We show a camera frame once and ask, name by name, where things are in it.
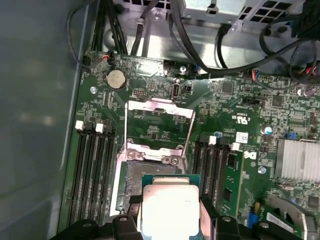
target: capacitor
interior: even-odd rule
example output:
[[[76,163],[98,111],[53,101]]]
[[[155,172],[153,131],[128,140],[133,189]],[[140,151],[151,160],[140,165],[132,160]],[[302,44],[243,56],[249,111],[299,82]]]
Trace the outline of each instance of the capacitor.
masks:
[[[252,226],[258,222],[258,215],[256,215],[253,211],[249,212],[248,216],[248,229],[252,229]]]
[[[214,135],[216,136],[217,139],[220,139],[224,136],[224,134],[220,131],[215,131],[214,132]]]
[[[307,88],[304,90],[303,95],[305,97],[313,97],[318,92],[316,87]]]
[[[262,133],[263,135],[271,135],[272,132],[273,132],[273,130],[272,130],[272,127],[270,127],[270,126],[263,126],[263,127],[261,128],[261,133]]]
[[[106,82],[111,89],[121,90],[125,87],[127,78],[121,70],[115,69],[108,73]]]

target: dimm slot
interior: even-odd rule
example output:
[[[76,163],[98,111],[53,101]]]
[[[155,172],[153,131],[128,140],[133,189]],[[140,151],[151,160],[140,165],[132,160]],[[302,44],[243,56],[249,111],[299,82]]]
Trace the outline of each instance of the dimm slot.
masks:
[[[90,134],[87,141],[87,146],[85,148],[85,155],[83,157],[83,174],[82,174],[82,181],[81,181],[81,196],[80,196],[80,204],[79,204],[79,219],[86,219],[84,215],[85,208],[86,208],[86,195],[87,195],[87,183],[90,181],[90,167],[92,163],[92,158],[95,152],[95,140],[96,136]]]
[[[218,145],[214,145],[210,149],[210,183],[209,183],[209,196],[211,199],[215,196],[216,182],[217,182],[217,171],[219,169],[219,154],[220,149]]]
[[[77,148],[76,160],[75,160],[75,172],[73,176],[73,186],[71,190],[71,200],[70,207],[68,213],[68,226],[73,224],[76,214],[76,202],[78,198],[78,189],[80,184],[80,175],[81,175],[81,166],[82,159],[85,152],[85,144],[86,144],[87,134],[85,132],[80,133],[79,136],[79,144]]]
[[[227,145],[224,145],[222,147],[222,150],[220,151],[220,166],[219,166],[219,174],[217,178],[217,190],[216,190],[216,196],[215,196],[215,202],[216,205],[219,204],[221,200],[221,193],[223,192],[223,186],[224,186],[224,178],[226,174],[226,166],[228,161],[228,154],[230,152],[230,148]]]
[[[194,148],[194,157],[192,165],[192,174],[200,174],[200,153],[201,153],[201,143],[196,141]]]
[[[92,135],[90,141],[89,153],[86,159],[85,176],[82,183],[82,203],[79,219],[88,219],[88,199],[90,198],[91,193],[93,164],[95,162],[95,156],[97,154],[97,136]]]
[[[97,195],[99,190],[100,184],[100,171],[103,161],[103,154],[105,148],[106,137],[105,136],[98,136],[98,144],[96,150],[96,159],[94,161],[93,167],[93,176],[92,176],[92,191],[91,191],[91,205],[90,210],[88,213],[89,219],[96,220],[96,205],[97,205]]]
[[[200,191],[202,195],[204,195],[206,193],[208,179],[210,179],[210,147],[207,142],[203,144],[203,148],[201,149],[201,162],[202,171]]]
[[[98,210],[98,223],[100,225],[104,224],[105,220],[105,211],[106,211],[106,202],[108,196],[108,188],[109,188],[109,177],[112,166],[112,156],[113,156],[113,148],[114,148],[114,135],[108,137],[105,149],[105,157],[103,157],[105,162],[105,167],[102,171],[103,173],[103,184],[101,186],[101,195],[100,195],[100,205]]]

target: mounting hole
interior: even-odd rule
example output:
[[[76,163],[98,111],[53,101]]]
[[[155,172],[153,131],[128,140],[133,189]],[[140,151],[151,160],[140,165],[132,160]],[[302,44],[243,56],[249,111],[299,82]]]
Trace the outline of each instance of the mounting hole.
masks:
[[[280,34],[285,33],[288,30],[288,28],[286,26],[281,26],[279,27],[276,31]]]
[[[84,227],[84,228],[91,227],[91,226],[92,226],[92,224],[89,223],[89,222],[87,222],[87,223],[85,223],[85,224],[82,225],[82,227]]]
[[[121,221],[121,222],[124,222],[124,221],[127,221],[127,220],[128,220],[128,218],[126,216],[122,216],[122,217],[119,218],[119,221]]]

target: silver metal frame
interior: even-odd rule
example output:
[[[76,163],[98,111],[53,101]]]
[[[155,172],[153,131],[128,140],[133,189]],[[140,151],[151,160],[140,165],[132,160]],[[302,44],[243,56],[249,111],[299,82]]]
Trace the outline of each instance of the silver metal frame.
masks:
[[[190,127],[186,137],[184,146],[177,145],[176,149],[160,148],[159,150],[150,149],[147,145],[134,144],[132,139],[128,138],[128,111],[142,110],[153,112],[157,109],[164,110],[170,115],[183,116],[190,119]],[[127,161],[144,161],[152,160],[161,164],[177,166],[182,174],[185,174],[188,169],[186,158],[186,149],[190,139],[191,131],[195,121],[196,112],[192,109],[177,107],[171,100],[152,98],[146,102],[128,101],[124,107],[124,145],[117,156],[115,165],[114,182],[112,189],[110,216],[119,214],[116,210],[121,165]]]

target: metal bracket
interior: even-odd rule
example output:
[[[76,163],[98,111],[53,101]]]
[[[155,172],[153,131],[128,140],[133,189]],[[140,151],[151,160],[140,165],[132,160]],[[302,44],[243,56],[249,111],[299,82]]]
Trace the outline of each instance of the metal bracket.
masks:
[[[177,107],[171,100],[160,99],[160,98],[152,98],[146,102],[139,102],[139,101],[128,101],[125,103],[124,106],[124,150],[128,148],[128,111],[132,110],[142,110],[148,112],[154,112],[157,109],[164,110],[167,114],[170,115],[178,115],[186,117],[190,119],[190,127],[188,130],[188,134],[186,136],[185,144],[183,147],[183,151],[181,152],[181,157],[186,154],[188,142],[190,139],[192,127],[195,122],[196,112],[193,109],[188,108],[181,108]]]

